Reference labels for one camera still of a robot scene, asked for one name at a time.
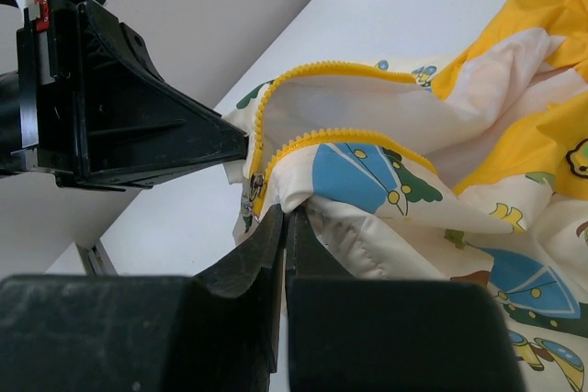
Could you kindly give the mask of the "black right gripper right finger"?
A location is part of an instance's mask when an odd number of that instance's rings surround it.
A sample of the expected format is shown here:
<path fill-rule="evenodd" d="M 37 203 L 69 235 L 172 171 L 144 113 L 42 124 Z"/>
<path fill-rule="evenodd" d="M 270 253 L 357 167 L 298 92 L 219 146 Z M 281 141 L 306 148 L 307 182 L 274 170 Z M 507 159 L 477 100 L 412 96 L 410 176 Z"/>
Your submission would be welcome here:
<path fill-rule="evenodd" d="M 286 250 L 291 390 L 525 389 L 503 317 L 480 286 L 355 278 L 301 208 Z"/>

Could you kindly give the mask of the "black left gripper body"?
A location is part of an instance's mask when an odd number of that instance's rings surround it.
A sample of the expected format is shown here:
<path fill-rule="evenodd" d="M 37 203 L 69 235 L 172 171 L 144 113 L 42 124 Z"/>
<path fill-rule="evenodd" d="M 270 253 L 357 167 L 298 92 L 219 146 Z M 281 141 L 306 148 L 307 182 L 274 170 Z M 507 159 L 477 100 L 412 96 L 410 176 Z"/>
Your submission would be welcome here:
<path fill-rule="evenodd" d="M 85 49 L 78 5 L 33 0 L 17 31 L 17 68 L 1 75 L 1 175 L 84 178 Z"/>

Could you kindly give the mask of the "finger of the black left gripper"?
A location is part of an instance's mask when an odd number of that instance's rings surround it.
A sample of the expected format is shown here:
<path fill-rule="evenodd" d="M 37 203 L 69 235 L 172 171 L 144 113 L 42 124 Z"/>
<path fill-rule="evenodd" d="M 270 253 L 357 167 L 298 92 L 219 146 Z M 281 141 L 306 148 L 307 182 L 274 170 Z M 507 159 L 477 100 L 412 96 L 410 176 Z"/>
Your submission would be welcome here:
<path fill-rule="evenodd" d="M 140 188 L 241 160 L 248 138 L 169 85 L 144 39 L 103 6 L 77 7 L 75 181 Z"/>

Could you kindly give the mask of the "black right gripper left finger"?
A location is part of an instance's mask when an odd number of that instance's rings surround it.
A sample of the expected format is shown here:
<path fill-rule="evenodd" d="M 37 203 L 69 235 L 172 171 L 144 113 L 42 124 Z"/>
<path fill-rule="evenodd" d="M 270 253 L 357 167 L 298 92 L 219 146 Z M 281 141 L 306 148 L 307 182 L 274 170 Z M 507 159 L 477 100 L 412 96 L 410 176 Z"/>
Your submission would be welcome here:
<path fill-rule="evenodd" d="M 272 207 L 184 276 L 16 275 L 1 284 L 4 391 L 266 391 L 277 370 L 281 236 Z"/>

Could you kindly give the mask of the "cream yellow dinosaur kids jacket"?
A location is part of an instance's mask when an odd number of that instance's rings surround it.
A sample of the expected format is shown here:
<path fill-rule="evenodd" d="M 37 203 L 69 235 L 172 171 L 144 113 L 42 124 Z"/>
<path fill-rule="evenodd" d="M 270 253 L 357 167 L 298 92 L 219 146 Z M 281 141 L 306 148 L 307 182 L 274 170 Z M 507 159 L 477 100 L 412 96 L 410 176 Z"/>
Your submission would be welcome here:
<path fill-rule="evenodd" d="M 587 388 L 587 0 L 507 0 L 454 60 L 304 64 L 227 119 L 237 242 L 304 207 L 354 276 L 485 288 L 529 390 Z"/>

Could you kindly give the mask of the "aluminium left side rail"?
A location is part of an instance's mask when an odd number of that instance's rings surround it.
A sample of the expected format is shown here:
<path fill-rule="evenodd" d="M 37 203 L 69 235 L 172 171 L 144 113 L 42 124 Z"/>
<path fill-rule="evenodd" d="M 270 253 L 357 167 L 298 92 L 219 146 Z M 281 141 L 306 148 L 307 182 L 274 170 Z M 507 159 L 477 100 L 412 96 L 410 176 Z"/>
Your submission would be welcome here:
<path fill-rule="evenodd" d="M 118 275 L 114 264 L 109 258 L 101 240 L 88 247 L 77 245 L 76 249 L 80 256 L 82 266 L 87 275 L 116 276 Z"/>

